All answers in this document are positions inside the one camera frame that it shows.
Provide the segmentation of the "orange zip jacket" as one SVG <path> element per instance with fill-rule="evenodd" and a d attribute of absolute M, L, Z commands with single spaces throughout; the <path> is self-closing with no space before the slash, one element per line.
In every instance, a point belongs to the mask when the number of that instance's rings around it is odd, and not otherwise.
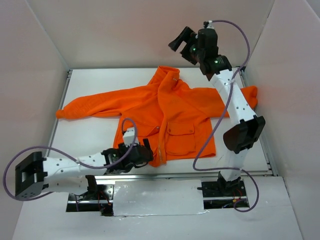
<path fill-rule="evenodd" d="M 149 140 L 150 165 L 159 167 L 172 160 L 214 157 L 211 119 L 224 108 L 216 89 L 190 88 L 177 68 L 159 66 L 146 85 L 81 96 L 55 115 L 67 120 L 119 117 L 114 146 L 123 141 L 123 131 L 136 126 L 138 139 Z"/>

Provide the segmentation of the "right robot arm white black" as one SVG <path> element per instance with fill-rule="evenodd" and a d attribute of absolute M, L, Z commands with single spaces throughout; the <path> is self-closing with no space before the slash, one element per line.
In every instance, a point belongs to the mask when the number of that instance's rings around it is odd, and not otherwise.
<path fill-rule="evenodd" d="M 226 167 L 219 169 L 217 187 L 210 190 L 228 196 L 240 188 L 241 169 L 248 150 L 260 137 L 266 121 L 252 110 L 235 82 L 228 58 L 219 54 L 218 35 L 210 23 L 198 32 L 185 27 L 168 46 L 177 51 L 182 42 L 186 45 L 181 56 L 193 65 L 199 64 L 201 73 L 218 91 L 229 114 L 232 127 L 223 134 Z"/>

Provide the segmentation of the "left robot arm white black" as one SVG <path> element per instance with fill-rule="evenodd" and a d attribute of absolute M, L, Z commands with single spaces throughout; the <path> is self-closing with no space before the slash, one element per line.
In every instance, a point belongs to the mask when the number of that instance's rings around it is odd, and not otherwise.
<path fill-rule="evenodd" d="M 56 192 L 91 200 L 100 190 L 96 176 L 128 173 L 152 160 L 153 151 L 146 138 L 142 144 L 134 143 L 129 147 L 120 143 L 117 148 L 75 160 L 44 157 L 42 152 L 36 151 L 15 166 L 15 198 L 27 201 L 45 192 Z"/>

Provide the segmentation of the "white cover board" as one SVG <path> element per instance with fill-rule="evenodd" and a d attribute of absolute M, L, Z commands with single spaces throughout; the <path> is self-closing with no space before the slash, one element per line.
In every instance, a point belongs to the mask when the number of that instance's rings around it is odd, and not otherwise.
<path fill-rule="evenodd" d="M 113 215 L 184 216 L 205 212 L 200 180 L 117 181 Z"/>

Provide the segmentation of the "aluminium table rail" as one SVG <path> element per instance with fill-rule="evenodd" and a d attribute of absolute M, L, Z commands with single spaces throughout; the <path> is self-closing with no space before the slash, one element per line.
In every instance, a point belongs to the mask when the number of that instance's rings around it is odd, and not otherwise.
<path fill-rule="evenodd" d="M 95 176 L 97 181 L 142 181 L 142 180 L 182 180 L 182 179 L 204 179 L 217 178 L 217 172 L 196 173 L 166 173 L 166 174 L 119 174 Z"/>

